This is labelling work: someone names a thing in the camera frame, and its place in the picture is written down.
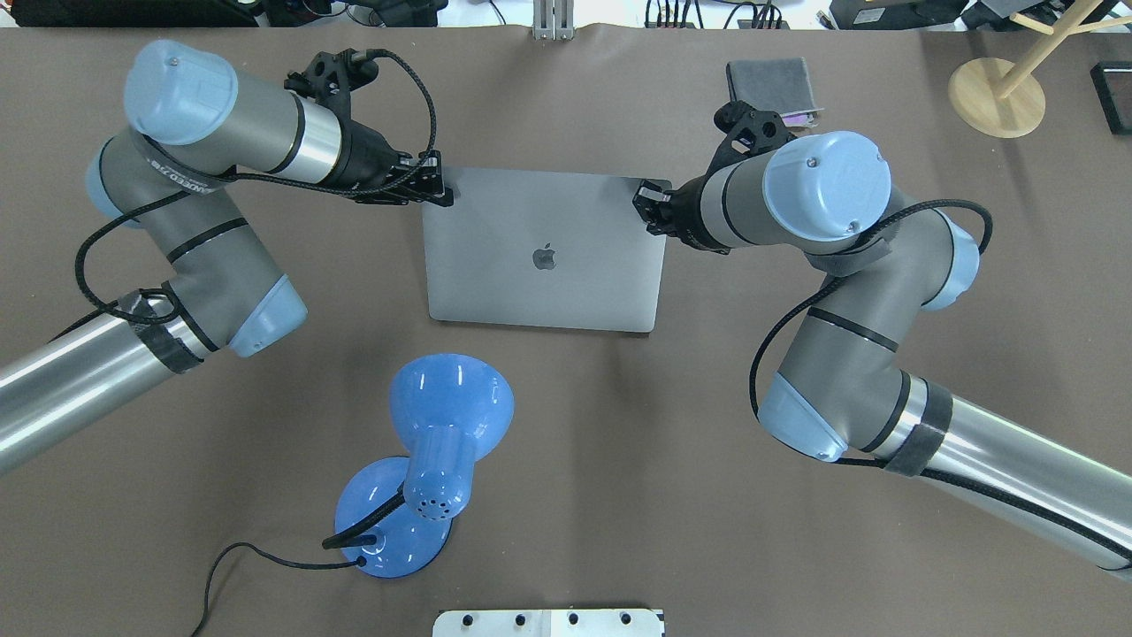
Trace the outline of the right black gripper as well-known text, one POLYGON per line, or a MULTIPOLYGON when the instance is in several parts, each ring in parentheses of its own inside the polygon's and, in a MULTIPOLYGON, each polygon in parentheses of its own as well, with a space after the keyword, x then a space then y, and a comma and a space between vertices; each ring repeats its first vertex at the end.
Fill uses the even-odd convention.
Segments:
POLYGON ((679 189, 662 189, 659 182, 644 179, 633 197, 638 217, 651 235, 670 235, 692 249, 711 253, 730 253, 730 247, 707 232, 700 209, 707 177, 697 177, 679 189))

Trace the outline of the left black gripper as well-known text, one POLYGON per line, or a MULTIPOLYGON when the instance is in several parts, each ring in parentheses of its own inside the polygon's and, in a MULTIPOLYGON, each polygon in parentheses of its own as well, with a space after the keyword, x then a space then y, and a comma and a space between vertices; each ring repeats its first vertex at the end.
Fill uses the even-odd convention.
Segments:
POLYGON ((428 203, 451 207, 455 193, 441 186, 441 160, 437 150, 424 150, 419 157, 394 150, 381 134, 338 117, 342 129, 340 156, 327 174, 327 187, 338 190, 372 190, 378 193, 352 196, 360 204, 405 205, 428 203))

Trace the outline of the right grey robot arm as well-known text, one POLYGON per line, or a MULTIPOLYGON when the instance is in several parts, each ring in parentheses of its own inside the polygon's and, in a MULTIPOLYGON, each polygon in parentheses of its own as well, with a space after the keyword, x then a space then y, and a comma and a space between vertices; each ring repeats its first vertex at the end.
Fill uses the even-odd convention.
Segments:
POLYGON ((861 134, 811 134, 740 156, 677 192, 642 181, 634 196, 652 234, 727 253, 792 246, 824 272, 803 322, 753 410, 795 451, 926 481, 1055 541, 1129 580, 1129 476, 967 402, 894 363, 921 311, 974 285, 985 242, 892 186, 861 134))

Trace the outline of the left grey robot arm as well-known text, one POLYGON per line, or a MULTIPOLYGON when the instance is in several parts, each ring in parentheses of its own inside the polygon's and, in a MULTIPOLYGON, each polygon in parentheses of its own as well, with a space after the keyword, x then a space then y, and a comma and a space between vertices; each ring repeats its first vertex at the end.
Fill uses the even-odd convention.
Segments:
POLYGON ((3 473, 97 422, 211 352, 250 358, 307 316, 295 287, 226 193, 238 181, 298 187, 357 204, 451 205, 435 148, 412 156, 351 117, 351 94, 379 76, 386 49, 320 52, 282 86, 173 40, 142 48, 126 76, 128 124, 86 174, 106 225, 74 257, 92 311, 3 369, 3 473), (146 231, 173 276, 113 302, 88 284, 88 255, 130 225, 146 231))

